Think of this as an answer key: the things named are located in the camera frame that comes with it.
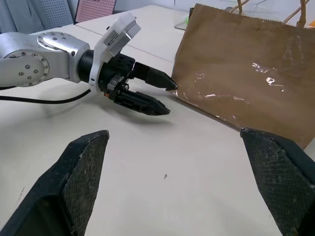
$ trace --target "white table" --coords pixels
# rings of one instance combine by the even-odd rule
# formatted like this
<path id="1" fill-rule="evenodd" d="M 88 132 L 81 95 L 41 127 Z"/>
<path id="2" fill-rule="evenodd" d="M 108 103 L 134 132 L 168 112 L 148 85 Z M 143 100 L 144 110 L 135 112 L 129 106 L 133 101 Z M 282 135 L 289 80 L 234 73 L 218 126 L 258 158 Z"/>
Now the white table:
<path id="1" fill-rule="evenodd" d="M 78 26 L 56 30 L 91 47 L 100 39 Z M 171 74 L 173 64 L 164 59 L 131 46 L 122 53 Z M 130 85 L 159 99 L 171 114 L 149 117 L 93 94 L 63 105 L 0 102 L 0 228 L 69 142 L 108 129 L 87 236 L 280 236 L 239 133 L 161 89 L 137 80 Z M 87 87 L 53 79 L 1 93 L 56 100 Z"/>
<path id="2" fill-rule="evenodd" d="M 141 31 L 128 43 L 159 58 L 174 62 L 178 46 L 184 31 L 174 28 L 174 22 L 183 12 L 150 5 L 130 11 L 137 17 Z M 78 23 L 77 26 L 98 34 L 105 34 L 106 28 L 114 23 L 119 16 L 115 14 L 90 21 Z"/>

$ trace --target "pink pegboard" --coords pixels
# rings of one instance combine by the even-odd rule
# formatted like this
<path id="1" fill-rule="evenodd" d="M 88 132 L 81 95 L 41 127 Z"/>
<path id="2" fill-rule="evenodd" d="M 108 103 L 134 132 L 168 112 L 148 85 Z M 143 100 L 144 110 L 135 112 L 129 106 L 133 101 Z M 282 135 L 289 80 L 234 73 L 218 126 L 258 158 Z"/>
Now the pink pegboard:
<path id="1" fill-rule="evenodd" d="M 116 0 L 79 0 L 76 22 L 112 15 Z"/>

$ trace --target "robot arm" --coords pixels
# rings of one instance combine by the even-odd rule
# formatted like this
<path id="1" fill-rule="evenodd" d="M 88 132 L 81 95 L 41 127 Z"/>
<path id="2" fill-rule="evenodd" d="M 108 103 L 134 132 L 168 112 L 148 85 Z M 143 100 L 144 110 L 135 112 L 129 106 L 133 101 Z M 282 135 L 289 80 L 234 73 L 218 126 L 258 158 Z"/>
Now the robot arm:
<path id="1" fill-rule="evenodd" d="M 92 92 L 102 92 L 119 105 L 147 115 L 169 114 L 155 98 L 128 90 L 127 82 L 133 78 L 158 88 L 177 88 L 165 73 L 120 54 L 140 31 L 135 20 L 131 13 L 120 17 L 94 50 L 88 43 L 61 32 L 1 34 L 0 87 L 30 87 L 53 78 L 83 81 Z"/>

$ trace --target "black cable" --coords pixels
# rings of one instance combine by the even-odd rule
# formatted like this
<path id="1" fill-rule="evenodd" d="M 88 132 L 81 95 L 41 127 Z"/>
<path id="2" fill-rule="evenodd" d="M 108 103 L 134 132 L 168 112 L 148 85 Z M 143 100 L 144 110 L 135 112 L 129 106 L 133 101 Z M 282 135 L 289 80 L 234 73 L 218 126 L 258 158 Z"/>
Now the black cable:
<path id="1" fill-rule="evenodd" d="M 16 88 L 15 86 L 11 86 L 11 87 L 0 87 L 0 90 L 7 90 L 7 89 L 13 89 Z"/>
<path id="2" fill-rule="evenodd" d="M 48 101 L 48 100 L 38 100 L 38 99 L 32 99 L 32 98 L 24 98 L 24 97 L 10 97 L 10 96 L 0 96 L 0 100 L 2 101 L 15 101 L 15 102 L 29 102 L 29 103 L 38 103 L 38 104 L 64 104 L 68 102 L 73 102 L 75 100 L 78 100 L 85 95 L 89 94 L 91 90 L 86 90 L 84 93 L 73 97 L 69 98 L 66 100 L 59 100 L 59 101 Z"/>

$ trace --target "brown paper bag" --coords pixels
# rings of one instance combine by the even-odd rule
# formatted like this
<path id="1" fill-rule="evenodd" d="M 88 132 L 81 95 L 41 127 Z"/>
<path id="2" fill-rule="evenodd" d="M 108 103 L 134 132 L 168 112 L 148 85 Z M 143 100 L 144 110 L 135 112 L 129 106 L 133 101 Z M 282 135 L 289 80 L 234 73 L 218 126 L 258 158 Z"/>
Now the brown paper bag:
<path id="1" fill-rule="evenodd" d="M 237 127 L 315 136 L 315 30 L 195 6 L 176 54 L 176 95 Z"/>

